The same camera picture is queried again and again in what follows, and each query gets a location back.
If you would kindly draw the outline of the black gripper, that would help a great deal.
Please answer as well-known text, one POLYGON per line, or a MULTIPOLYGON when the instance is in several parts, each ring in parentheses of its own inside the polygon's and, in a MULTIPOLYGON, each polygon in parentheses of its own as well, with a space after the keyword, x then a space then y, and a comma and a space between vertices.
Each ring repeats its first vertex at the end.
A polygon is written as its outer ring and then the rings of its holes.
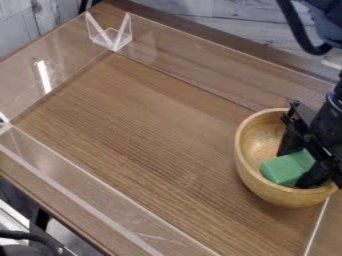
POLYGON ((293 101, 281 120, 287 131, 277 156, 307 149, 316 159, 296 186, 311 189, 332 181, 342 189, 342 94, 331 91, 319 111, 293 101))

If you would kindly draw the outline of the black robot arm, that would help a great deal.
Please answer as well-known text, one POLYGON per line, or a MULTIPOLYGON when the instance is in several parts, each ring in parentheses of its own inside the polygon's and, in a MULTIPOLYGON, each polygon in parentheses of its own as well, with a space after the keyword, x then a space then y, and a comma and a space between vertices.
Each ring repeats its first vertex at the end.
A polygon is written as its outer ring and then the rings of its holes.
MULTIPOLYGON (((333 48, 342 48, 342 0, 303 0, 313 12, 317 33, 324 40, 315 45, 292 0, 277 0, 295 38, 312 55, 323 56, 333 48)), ((309 189, 332 181, 342 189, 342 70, 336 87, 328 92, 325 102, 313 110, 299 100, 283 116, 287 131, 279 156, 307 149, 315 158, 309 171, 296 186, 309 189)))

